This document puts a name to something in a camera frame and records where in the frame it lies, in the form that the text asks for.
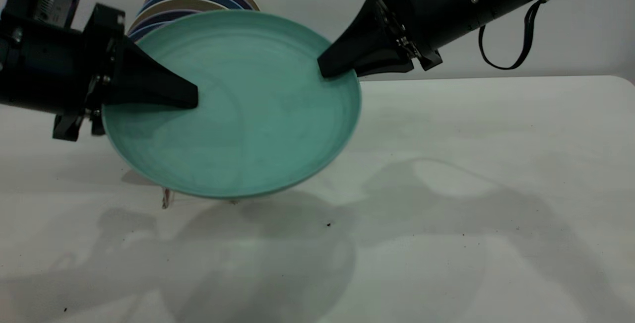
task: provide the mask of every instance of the table surface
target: table surface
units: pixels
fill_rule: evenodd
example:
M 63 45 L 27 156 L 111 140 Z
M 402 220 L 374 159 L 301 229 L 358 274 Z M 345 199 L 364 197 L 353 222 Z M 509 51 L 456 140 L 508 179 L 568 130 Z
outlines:
M 635 322 L 635 87 L 363 83 L 287 192 L 161 190 L 106 138 L 0 108 L 0 322 Z

